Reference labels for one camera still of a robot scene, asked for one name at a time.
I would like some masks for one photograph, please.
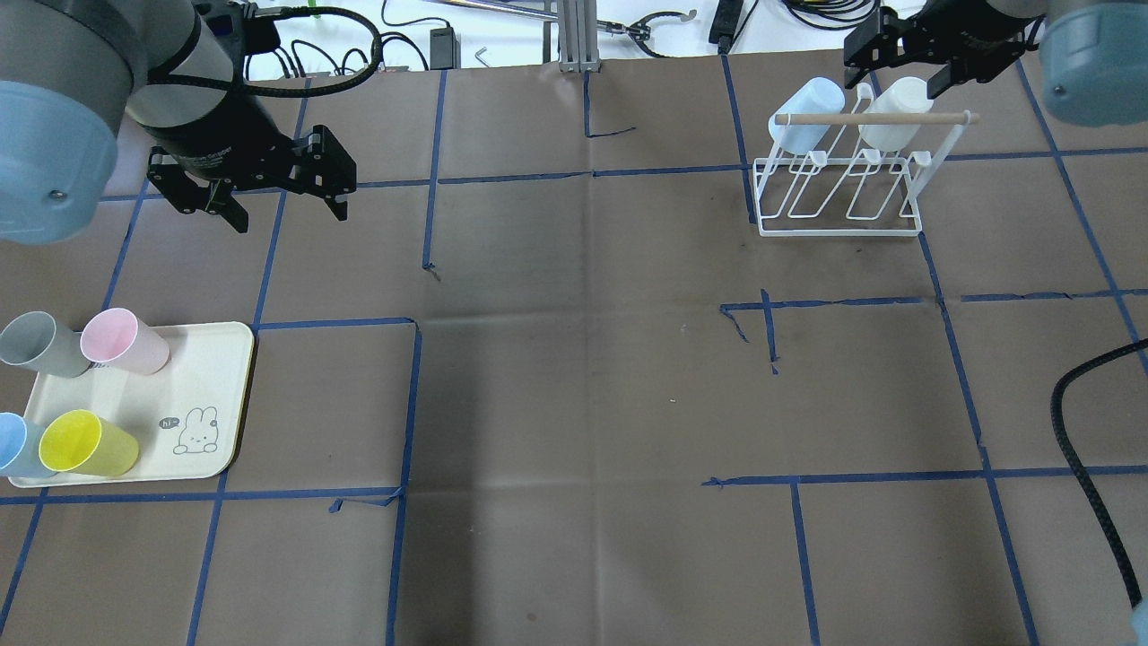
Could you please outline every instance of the pink cup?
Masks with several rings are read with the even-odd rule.
[[[122,306],[106,309],[88,321],[79,350],[90,361],[139,375],[158,372],[171,357],[168,342]]]

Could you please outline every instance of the gray cup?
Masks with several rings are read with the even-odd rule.
[[[0,333],[0,361],[57,378],[78,378],[92,363],[79,351],[79,334],[47,311],[21,313]]]

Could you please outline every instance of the rabbit illustration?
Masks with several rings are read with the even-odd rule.
[[[219,412],[215,406],[193,408],[184,418],[184,429],[179,431],[179,444],[172,451],[176,456],[185,453],[214,453],[219,445]]]

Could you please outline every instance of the robotic arm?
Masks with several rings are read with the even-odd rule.
[[[183,212],[219,215],[243,232],[247,211],[232,190],[281,187],[319,196],[346,219],[355,161],[323,125],[298,140],[281,133],[240,73],[246,54],[279,45],[272,21],[308,11],[0,0],[0,238],[52,242],[87,225],[115,168],[125,111],[158,142],[148,178]],[[357,85],[373,70],[328,87]]]
[[[944,65],[929,79],[930,98],[988,83],[1035,48],[1040,18],[1042,100],[1056,118],[1093,126],[1148,119],[1148,0],[929,0],[905,20],[878,7],[845,40],[846,87],[910,62]]]

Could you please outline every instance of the white tray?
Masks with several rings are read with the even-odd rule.
[[[69,411],[92,411],[139,441],[135,466],[114,478],[56,474],[8,478],[11,484],[29,489],[208,478],[231,464],[255,349],[250,328],[242,322],[204,322],[155,332],[171,344],[171,361],[155,375],[104,366],[73,380],[41,374],[24,413],[47,426]]]

